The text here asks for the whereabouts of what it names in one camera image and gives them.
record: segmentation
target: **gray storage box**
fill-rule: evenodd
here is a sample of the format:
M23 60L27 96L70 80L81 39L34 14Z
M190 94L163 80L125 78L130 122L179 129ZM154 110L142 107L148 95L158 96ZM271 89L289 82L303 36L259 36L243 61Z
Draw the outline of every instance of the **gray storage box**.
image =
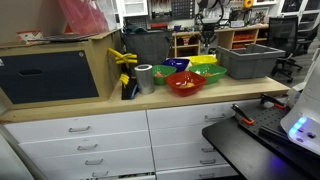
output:
M285 56L285 53L285 51L258 44L233 50L219 46L216 50L216 58L219 65L227 68L227 73L232 78L250 79L270 75L277 58Z

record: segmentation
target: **yellow bowl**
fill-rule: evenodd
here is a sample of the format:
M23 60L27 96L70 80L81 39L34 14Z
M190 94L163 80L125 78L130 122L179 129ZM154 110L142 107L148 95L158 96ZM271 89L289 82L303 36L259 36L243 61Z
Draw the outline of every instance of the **yellow bowl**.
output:
M191 56L190 62L192 66L198 65L198 64L216 64L217 59L212 55L201 55L201 56Z

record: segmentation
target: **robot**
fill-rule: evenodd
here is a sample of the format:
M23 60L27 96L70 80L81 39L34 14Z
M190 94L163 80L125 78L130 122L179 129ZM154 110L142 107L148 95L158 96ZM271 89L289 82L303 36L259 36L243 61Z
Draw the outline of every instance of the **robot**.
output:
M200 25L201 38L200 41L206 48L216 39L214 30L219 27L219 23L224 16L224 8L229 0L196 0L199 6L199 13L196 15L196 24ZM220 18L205 18L206 12L212 11L216 6L219 5L221 8Z
M299 88L303 89L301 94L298 93L300 96L297 98L297 93L288 92L293 108L280 124L290 141L320 155L320 56L311 69L305 82L294 87L302 86Z

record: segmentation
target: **blue light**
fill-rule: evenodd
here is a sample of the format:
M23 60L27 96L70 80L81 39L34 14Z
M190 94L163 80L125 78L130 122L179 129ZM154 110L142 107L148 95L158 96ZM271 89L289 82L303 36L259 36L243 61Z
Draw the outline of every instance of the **blue light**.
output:
M297 132L297 129L291 128L289 131L289 134L295 134Z
M301 124L304 124L305 122L307 121L307 118L306 117L301 117L298 122L301 123Z
M295 134L298 131L298 129L300 129L305 122L307 122L307 118L300 117L300 119L290 129L289 134L292 134L292 135Z
M302 124L296 123L293 127L294 127L295 129L299 129L299 128L301 128L301 126L302 126Z

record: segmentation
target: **yellow clamp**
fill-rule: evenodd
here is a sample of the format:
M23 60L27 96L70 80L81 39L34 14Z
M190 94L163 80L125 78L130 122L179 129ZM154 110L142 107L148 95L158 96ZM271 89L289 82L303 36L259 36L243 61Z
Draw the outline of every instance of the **yellow clamp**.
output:
M126 88L126 85L129 83L129 76L126 74L121 74L120 75L120 81L123 83L124 88Z
M108 48L108 51L116 56L115 60L117 64L126 63L127 68L129 68L129 63L135 63L135 64L138 63L138 60L136 60L137 59L136 54L127 53L123 55L111 48Z

